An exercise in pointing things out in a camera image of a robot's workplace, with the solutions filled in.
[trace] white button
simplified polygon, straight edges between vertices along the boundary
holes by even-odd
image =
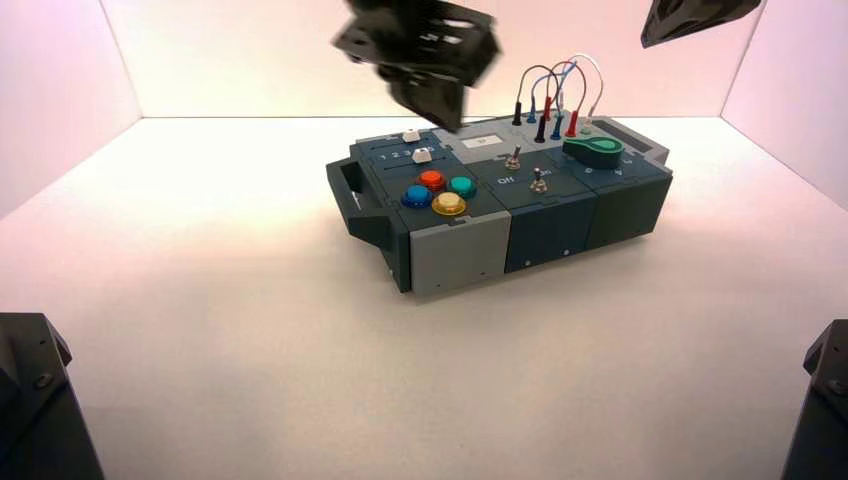
[[[429,163],[433,161],[433,156],[430,155],[430,151],[426,148],[416,148],[412,152],[412,161],[415,163]]]
[[[417,142],[418,140],[421,140],[421,135],[418,133],[417,130],[410,129],[410,130],[403,132],[403,141],[404,142],[413,143],[413,142]]]

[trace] screw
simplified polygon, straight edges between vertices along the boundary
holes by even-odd
[[[848,396],[848,383],[833,379],[827,382],[827,387],[830,388],[831,392],[840,397]]]
[[[34,382],[32,382],[32,386],[36,390],[44,390],[49,387],[51,383],[53,383],[53,375],[50,375],[49,373],[42,373],[35,379]]]

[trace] green knob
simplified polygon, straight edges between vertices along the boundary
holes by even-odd
[[[566,138],[562,151],[592,168],[618,168],[624,145],[612,137]]]

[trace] white wall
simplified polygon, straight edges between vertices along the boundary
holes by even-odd
[[[759,12],[643,50],[651,0],[456,2],[498,20],[504,55],[472,92],[471,115],[511,113],[521,70],[595,55],[599,113],[718,115]],[[145,116],[406,115],[370,66],[330,41],[343,0],[104,0]],[[538,32],[549,32],[539,38]]]
[[[138,117],[97,0],[0,1],[0,217]]]
[[[848,208],[848,2],[769,0],[723,116]]]

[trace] push button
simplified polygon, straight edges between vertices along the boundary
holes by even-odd
[[[453,192],[440,193],[433,200],[433,211],[439,215],[455,216],[465,211],[465,200]]]
[[[468,177],[451,178],[449,190],[462,198],[471,198],[477,193],[477,187]]]
[[[433,201],[433,194],[427,187],[413,185],[406,189],[400,201],[409,208],[426,208]]]
[[[427,187],[431,192],[438,192],[445,189],[445,177],[441,172],[436,170],[427,170],[418,175],[418,183]]]

